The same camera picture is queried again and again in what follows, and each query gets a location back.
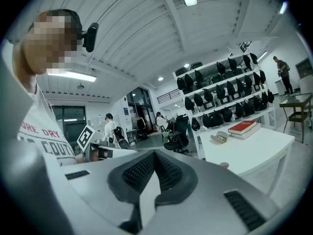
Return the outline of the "person's left hand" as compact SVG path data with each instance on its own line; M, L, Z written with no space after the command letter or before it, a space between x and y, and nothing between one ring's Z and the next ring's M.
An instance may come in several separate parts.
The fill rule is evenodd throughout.
M104 150L92 150L90 154L90 161L91 162L96 162L99 160L104 160L108 156L108 152Z

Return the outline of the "beige glasses case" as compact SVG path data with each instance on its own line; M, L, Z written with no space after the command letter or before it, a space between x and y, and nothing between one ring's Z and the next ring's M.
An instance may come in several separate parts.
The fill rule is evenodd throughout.
M215 135L211 135L210 137L212 140L223 144L223 143L226 143L228 140L228 133L218 131Z

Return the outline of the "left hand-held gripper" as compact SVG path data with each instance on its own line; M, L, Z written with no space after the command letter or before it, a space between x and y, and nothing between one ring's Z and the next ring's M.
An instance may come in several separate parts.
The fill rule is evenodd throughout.
M113 143L109 142L109 138L102 133L94 130L89 125L86 125L78 137L77 143L82 151L84 162L91 162L94 150L115 148Z

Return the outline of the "black office chair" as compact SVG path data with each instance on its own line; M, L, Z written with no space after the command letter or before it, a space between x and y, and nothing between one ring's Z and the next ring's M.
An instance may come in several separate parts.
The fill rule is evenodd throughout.
M187 126L188 117L180 115L176 118L174 123L174 132L168 137L168 142L163 146L166 150L170 150L176 153L184 154L189 156L189 151L186 149L189 144L189 139L187 137Z

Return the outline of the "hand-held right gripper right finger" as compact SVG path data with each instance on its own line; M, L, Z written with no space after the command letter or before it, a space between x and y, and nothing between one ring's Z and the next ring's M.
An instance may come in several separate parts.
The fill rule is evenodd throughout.
M236 191L268 221L279 209L264 193L230 170L174 152L167 155L191 166L198 183L181 203L157 207L144 235L246 235L249 229L225 193Z

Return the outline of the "black backpack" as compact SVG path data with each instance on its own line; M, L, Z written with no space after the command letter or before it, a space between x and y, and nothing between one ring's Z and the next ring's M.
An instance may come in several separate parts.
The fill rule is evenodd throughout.
M120 126L117 126L114 130L114 135L117 139L117 141L123 140L124 139L124 131Z

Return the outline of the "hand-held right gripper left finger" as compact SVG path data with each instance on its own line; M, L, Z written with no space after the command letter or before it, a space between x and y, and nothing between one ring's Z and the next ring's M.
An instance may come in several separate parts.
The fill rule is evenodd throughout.
M136 163L147 152L114 152L114 158L62 167L78 195L101 217L116 227L141 230L156 213L154 159L147 158L131 171L116 170Z

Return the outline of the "black balcony railing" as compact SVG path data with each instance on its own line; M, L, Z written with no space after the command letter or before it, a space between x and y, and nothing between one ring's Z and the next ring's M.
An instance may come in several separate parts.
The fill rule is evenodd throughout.
M157 101L159 104L162 104L166 101L169 101L169 100L174 99L174 98L179 97L179 96L180 96L180 90L175 89L175 90L172 90L166 94L163 94L163 95L157 97Z

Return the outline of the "white printed t-shirt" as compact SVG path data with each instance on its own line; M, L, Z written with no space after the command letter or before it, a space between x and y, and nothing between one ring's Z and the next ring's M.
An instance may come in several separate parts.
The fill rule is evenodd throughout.
M60 166L77 164L73 149L40 87L37 85L36 93L28 95L33 103L21 124L18 140L33 143L41 152L54 155Z

